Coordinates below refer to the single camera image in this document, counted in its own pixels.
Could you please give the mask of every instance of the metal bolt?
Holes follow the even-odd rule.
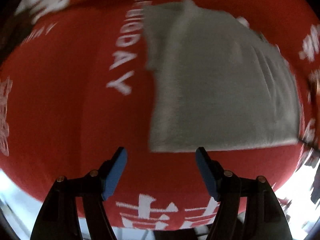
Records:
[[[65,177],[64,177],[64,176],[60,176],[60,177],[58,177],[58,178],[57,178],[57,182],[63,182],[63,181],[64,181],[64,179],[65,179]]]
[[[263,176],[258,176],[258,181],[264,183],[264,182],[266,182],[267,180],[266,180],[266,178],[263,177]]]
[[[233,175],[232,171],[224,171],[224,176],[231,177]]]
[[[98,175],[98,171],[97,170],[90,171],[90,176],[91,177],[95,177],[97,175]]]

